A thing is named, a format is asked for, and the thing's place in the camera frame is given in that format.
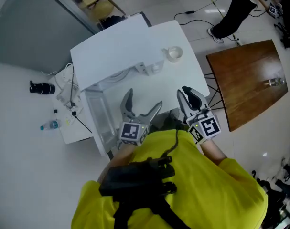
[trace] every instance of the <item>yellow shirt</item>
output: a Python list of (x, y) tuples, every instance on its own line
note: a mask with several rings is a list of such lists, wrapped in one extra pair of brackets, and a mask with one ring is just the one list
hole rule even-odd
[[(169, 155), (175, 176), (165, 179), (177, 186), (166, 201), (179, 218), (192, 229), (258, 229), (265, 217), (268, 197), (259, 184), (235, 160), (225, 159), (219, 166), (199, 152), (192, 136), (178, 133), (178, 147)], [(159, 158), (175, 143), (175, 130), (148, 135), (137, 147), (132, 161)], [(87, 182), (81, 190), (72, 229), (113, 229), (118, 203), (102, 197), (99, 184)], [(129, 229), (170, 229), (149, 208), (135, 210)]]

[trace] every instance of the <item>shoe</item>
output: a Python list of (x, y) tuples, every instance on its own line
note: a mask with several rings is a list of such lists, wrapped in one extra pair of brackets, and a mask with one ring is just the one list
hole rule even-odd
[(219, 39), (219, 38), (216, 38), (213, 34), (212, 34), (212, 27), (211, 28), (208, 28), (207, 29), (207, 33), (214, 39), (214, 41), (216, 42), (216, 43), (218, 43), (218, 44), (222, 44), (222, 43), (224, 43), (224, 41), (223, 41), (223, 39), (221, 38), (221, 39)]

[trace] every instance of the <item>floor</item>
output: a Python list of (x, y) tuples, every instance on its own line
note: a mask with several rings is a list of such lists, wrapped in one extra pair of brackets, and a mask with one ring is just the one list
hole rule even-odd
[[(173, 20), (176, 13), (197, 10), (211, 3), (210, 0), (114, 0), (127, 14), (144, 12), (152, 25)], [(219, 0), (217, 7), (225, 15), (231, 0)], [(211, 4), (191, 15), (178, 15), (179, 23), (201, 19), (217, 24), (221, 15)], [(279, 34), (274, 29), (276, 21), (267, 14), (258, 18), (249, 16), (235, 33), (242, 44), (272, 39), (279, 53), (289, 92), (271, 108), (239, 129), (229, 132), (224, 110), (215, 113), (221, 124), (222, 133), (215, 142), (228, 157), (236, 159), (247, 171), (255, 169), (261, 179), (272, 179), (275, 175), (282, 177), (280, 162), (282, 157), (290, 155), (290, 51), (285, 50), (279, 40)], [(207, 34), (208, 23), (191, 22), (182, 26), (203, 73), (210, 73), (210, 67), (205, 56), (209, 53), (235, 47), (235, 42), (225, 39), (224, 44), (215, 43)], [(214, 86), (213, 80), (208, 84)]]

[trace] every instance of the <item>plastic bottle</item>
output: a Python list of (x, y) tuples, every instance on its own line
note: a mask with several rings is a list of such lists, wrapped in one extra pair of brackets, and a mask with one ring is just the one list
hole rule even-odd
[(60, 127), (60, 123), (57, 120), (48, 121), (41, 126), (41, 130), (54, 130)]

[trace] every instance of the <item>person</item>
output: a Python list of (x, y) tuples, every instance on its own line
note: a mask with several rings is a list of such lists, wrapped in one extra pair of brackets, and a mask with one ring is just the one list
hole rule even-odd
[(249, 13), (261, 3), (265, 10), (269, 5), (265, 0), (232, 0), (226, 16), (219, 24), (207, 29), (216, 43), (224, 43), (223, 38), (236, 32)]
[[(165, 196), (173, 212), (192, 229), (256, 229), (267, 211), (268, 197), (256, 180), (212, 141), (198, 150), (189, 132), (179, 130), (178, 145), (169, 155), (175, 175), (167, 178), (177, 191)], [(176, 130), (149, 134), (141, 146), (124, 145), (97, 182), (83, 185), (72, 220), (72, 229), (112, 229), (119, 205), (98, 191), (110, 167), (159, 158), (176, 143)], [(129, 229), (169, 229), (149, 208), (137, 209), (128, 220)]]

